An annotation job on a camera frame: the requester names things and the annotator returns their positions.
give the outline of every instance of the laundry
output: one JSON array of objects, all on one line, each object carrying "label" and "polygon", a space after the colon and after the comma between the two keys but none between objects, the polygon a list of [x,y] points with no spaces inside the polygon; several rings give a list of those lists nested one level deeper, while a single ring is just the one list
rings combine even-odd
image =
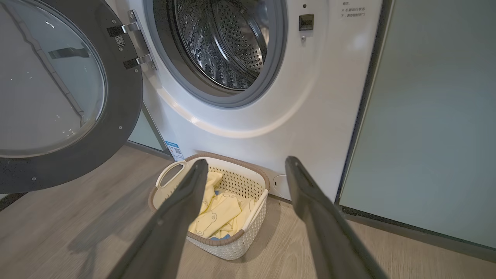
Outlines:
[{"label": "laundry", "polygon": [[235,235],[244,226],[255,208],[255,200],[215,190],[221,179],[221,173],[208,172],[200,214],[188,231],[204,238],[222,240]]}]

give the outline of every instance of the woven basket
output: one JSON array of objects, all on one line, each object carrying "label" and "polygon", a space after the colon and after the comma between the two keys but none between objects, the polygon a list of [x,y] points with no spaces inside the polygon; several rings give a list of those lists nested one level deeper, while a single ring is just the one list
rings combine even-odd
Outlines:
[{"label": "woven basket", "polygon": [[[267,209],[269,179],[264,172],[254,165],[213,153],[201,153],[191,156],[184,161],[172,163],[160,174],[157,184],[150,193],[148,204],[152,211],[155,212],[176,189],[189,168],[199,159],[207,160],[209,171],[222,173],[222,180],[218,186],[220,189],[246,199],[255,199],[255,210],[251,212],[243,228],[228,239],[211,240],[191,232],[187,232],[186,239],[219,258],[225,260],[238,259],[246,253],[255,239],[265,219]],[[183,168],[165,185],[161,186],[163,177],[178,165],[182,165]]]}]

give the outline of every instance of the wooden floor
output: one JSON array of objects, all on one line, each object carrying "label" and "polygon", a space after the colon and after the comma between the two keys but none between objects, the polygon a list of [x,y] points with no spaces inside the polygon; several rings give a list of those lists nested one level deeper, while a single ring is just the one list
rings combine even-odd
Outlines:
[{"label": "wooden floor", "polygon": [[[105,278],[152,215],[148,194],[169,163],[125,146],[93,172],[0,211],[0,278]],[[496,277],[496,264],[350,224],[391,278]],[[224,261],[186,242],[178,278],[315,278],[305,226],[289,204],[269,198],[241,259]]]}]

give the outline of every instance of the basket rim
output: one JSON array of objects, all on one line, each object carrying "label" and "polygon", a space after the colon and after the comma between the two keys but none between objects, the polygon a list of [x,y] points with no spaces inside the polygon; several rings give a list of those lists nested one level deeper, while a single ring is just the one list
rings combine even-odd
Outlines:
[{"label": "basket rim", "polygon": [[[237,159],[234,159],[234,158],[230,158],[230,157],[226,157],[226,156],[222,156],[222,155],[218,155],[218,154],[214,154],[214,153],[210,153],[210,152],[201,152],[201,153],[198,153],[198,154],[195,154],[193,156],[190,156],[188,158],[185,159],[186,162],[189,162],[193,159],[196,159],[196,158],[200,158],[200,157],[210,157],[210,158],[214,158],[214,159],[219,159],[219,160],[222,160],[222,161],[226,161],[226,162],[229,162],[229,163],[233,163],[233,164],[236,164],[236,165],[239,165],[239,166],[242,166],[242,167],[245,167],[249,170],[252,170],[256,173],[258,173],[265,181],[265,188],[267,190],[270,190],[270,181],[269,181],[269,178],[267,176],[267,174],[265,172],[263,172],[260,168],[258,168],[257,166],[253,165],[253,164],[250,164],[250,163],[247,163],[247,162],[244,162],[244,161],[241,161],[241,160],[237,160]],[[153,206],[153,197],[155,196],[155,193],[158,191],[157,187],[153,186],[153,189],[152,191],[150,192],[150,195],[148,197],[148,206],[150,207],[150,209],[152,210],[152,212],[156,212],[157,209]],[[239,230],[235,235],[229,237],[228,239],[222,239],[222,240],[212,240],[212,239],[208,239],[208,238],[204,238],[204,237],[201,237],[199,235],[196,235],[192,232],[187,232],[187,236],[196,240],[196,241],[199,241],[203,244],[206,244],[208,246],[226,246],[226,245],[229,245],[233,242],[235,242],[236,240],[240,239],[243,235],[245,234],[245,231],[243,229]]]}]

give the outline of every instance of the qr code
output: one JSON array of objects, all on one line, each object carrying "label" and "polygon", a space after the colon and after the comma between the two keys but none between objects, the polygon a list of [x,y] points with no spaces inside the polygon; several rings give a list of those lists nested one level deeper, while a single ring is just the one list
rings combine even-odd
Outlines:
[{"label": "qr code", "polygon": [[114,37],[119,47],[125,46],[124,38],[122,36]]}]

